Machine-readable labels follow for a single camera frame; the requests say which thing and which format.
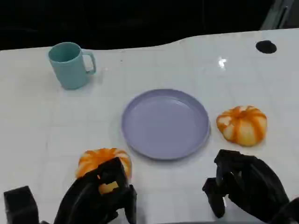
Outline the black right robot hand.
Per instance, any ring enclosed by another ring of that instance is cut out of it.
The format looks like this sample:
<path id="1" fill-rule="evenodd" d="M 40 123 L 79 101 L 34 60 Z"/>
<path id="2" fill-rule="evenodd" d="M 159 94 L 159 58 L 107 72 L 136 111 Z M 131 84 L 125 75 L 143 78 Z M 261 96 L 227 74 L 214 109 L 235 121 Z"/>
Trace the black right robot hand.
<path id="1" fill-rule="evenodd" d="M 217 218 L 225 214 L 224 197 L 259 220 L 269 223 L 289 203 L 275 172 L 261 159 L 221 149 L 214 160 L 216 177 L 207 178 L 202 190 Z"/>

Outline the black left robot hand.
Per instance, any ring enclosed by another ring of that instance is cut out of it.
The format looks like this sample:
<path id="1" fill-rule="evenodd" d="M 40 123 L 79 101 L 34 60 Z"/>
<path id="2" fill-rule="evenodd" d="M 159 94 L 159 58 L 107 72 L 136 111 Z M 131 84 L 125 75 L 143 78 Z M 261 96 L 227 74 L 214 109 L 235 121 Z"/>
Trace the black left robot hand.
<path id="1" fill-rule="evenodd" d="M 136 223 L 137 193 L 129 184 L 120 158 L 115 157 L 78 178 L 63 197 L 56 224 L 107 224 L 124 209 L 127 221 Z"/>

